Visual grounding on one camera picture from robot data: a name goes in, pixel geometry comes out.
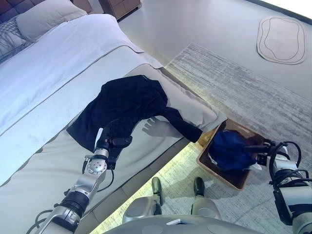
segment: wooden basket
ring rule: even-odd
[[[214,131],[212,137],[210,137],[209,141],[206,143],[206,146],[203,148],[200,155],[197,157],[196,161],[197,163],[210,172],[212,175],[229,185],[230,187],[236,189],[236,190],[243,190],[244,186],[246,184],[247,178],[250,175],[250,170],[245,170],[241,174],[233,174],[228,172],[221,171],[215,164],[213,164],[208,157],[208,150],[211,144],[211,140],[217,133],[217,131],[221,130],[235,130],[238,131],[243,137],[248,139],[247,144],[248,145],[262,145],[264,142],[264,137],[260,134],[254,132],[250,128],[247,128],[231,119],[226,120],[222,124],[219,125],[219,127]]]

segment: headboard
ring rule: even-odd
[[[44,0],[0,0],[0,23],[24,13],[42,1]],[[74,2],[74,5],[87,13],[92,12],[92,7],[88,0],[71,0],[71,2]]]

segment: white floor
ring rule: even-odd
[[[298,65],[284,65],[266,61],[256,51],[260,20],[281,13],[245,0],[141,1],[142,7],[119,25],[163,65],[194,42],[312,100],[311,25],[302,23],[307,33],[307,59]]]

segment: gray rug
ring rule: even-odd
[[[302,149],[301,168],[311,174],[312,104],[254,72],[202,47],[190,44],[166,69],[229,118],[272,140],[293,140]],[[193,180],[205,181],[205,196],[220,210],[223,220],[266,234],[291,234],[278,218],[273,189],[266,171],[254,171],[243,191],[236,191],[207,173],[197,163],[200,149],[190,143],[155,176],[162,183],[164,215],[188,215],[194,201]],[[151,181],[92,232],[99,234],[121,224],[128,205],[152,194]]]
[[[311,175],[310,101],[195,44],[166,69],[229,118],[272,140],[299,143],[303,157],[300,167]],[[224,220],[268,234],[292,233],[278,218],[268,181],[268,172],[253,172],[244,191],[236,192],[217,181],[206,192],[214,198]]]

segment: pillow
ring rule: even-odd
[[[0,63],[13,57],[28,45],[19,32],[15,18],[0,24]]]
[[[46,0],[17,16],[16,21],[21,34],[36,42],[55,26],[86,14],[69,0]]]

